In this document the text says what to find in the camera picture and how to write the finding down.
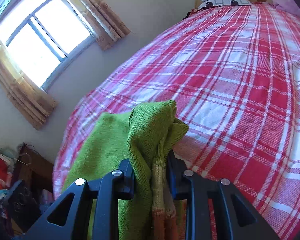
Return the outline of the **green knitted sweater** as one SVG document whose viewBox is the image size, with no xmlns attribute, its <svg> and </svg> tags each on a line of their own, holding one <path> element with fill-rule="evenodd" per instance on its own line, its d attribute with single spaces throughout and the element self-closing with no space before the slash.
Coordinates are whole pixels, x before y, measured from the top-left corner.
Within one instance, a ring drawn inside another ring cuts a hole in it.
<svg viewBox="0 0 300 240">
<path fill-rule="evenodd" d="M 64 186 L 77 178 L 102 178 L 128 159 L 135 173 L 132 200 L 119 202 L 121 239 L 178 239 L 182 205 L 166 180 L 166 160 L 188 131 L 174 100 L 141 103 L 132 111 L 103 113 L 81 147 Z"/>
</svg>

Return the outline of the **aluminium framed window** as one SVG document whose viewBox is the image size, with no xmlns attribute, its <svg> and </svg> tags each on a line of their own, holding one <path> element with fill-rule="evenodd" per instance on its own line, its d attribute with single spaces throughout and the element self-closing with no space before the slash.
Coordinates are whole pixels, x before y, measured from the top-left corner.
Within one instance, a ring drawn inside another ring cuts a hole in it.
<svg viewBox="0 0 300 240">
<path fill-rule="evenodd" d="M 93 37 L 67 0 L 10 0 L 0 15 L 0 49 L 43 90 Z"/>
</svg>

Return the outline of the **pink floral pillow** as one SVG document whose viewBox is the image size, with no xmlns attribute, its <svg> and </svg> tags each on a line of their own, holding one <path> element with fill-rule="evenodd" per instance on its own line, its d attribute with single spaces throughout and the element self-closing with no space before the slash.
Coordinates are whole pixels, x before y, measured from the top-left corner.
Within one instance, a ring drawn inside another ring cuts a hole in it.
<svg viewBox="0 0 300 240">
<path fill-rule="evenodd" d="M 271 0 L 271 4 L 277 9 L 300 17 L 300 8 L 294 0 Z"/>
</svg>

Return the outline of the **dark wooden side cabinet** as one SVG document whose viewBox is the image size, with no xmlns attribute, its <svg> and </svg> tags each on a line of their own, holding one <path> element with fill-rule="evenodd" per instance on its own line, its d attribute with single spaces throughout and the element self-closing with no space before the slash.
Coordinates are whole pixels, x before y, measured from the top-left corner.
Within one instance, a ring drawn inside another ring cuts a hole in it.
<svg viewBox="0 0 300 240">
<path fill-rule="evenodd" d="M 11 238 L 26 233 L 42 215 L 43 191 L 53 193 L 53 164 L 24 142 L 17 154 L 11 186 L 0 200 L 0 223 Z"/>
</svg>

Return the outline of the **red packages clutter pile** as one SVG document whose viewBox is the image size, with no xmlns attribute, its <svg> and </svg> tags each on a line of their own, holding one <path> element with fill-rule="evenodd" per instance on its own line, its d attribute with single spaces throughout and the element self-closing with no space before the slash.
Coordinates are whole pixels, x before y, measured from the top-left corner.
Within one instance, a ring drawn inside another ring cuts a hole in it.
<svg viewBox="0 0 300 240">
<path fill-rule="evenodd" d="M 16 154 L 9 147 L 0 148 L 0 190 L 9 189 L 11 186 Z"/>
</svg>

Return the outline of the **right beige window curtain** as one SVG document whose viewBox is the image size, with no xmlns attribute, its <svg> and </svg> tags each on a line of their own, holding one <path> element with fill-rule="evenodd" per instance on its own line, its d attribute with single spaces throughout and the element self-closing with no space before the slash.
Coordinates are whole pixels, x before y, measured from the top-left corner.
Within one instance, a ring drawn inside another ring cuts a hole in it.
<svg viewBox="0 0 300 240">
<path fill-rule="evenodd" d="M 121 18 L 103 0 L 67 0 L 99 47 L 105 51 L 130 34 Z"/>
</svg>

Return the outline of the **red white plaid bedsheet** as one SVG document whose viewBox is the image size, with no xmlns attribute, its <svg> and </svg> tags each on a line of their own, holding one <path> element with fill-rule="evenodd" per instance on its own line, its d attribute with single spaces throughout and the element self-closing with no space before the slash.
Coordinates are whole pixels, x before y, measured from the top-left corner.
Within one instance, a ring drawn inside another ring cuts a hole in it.
<svg viewBox="0 0 300 240">
<path fill-rule="evenodd" d="M 177 103 L 189 125 L 175 153 L 205 178 L 228 178 L 281 239 L 300 231 L 300 17 L 267 3 L 195 12 L 84 96 L 53 168 L 61 194 L 103 112 Z"/>
</svg>

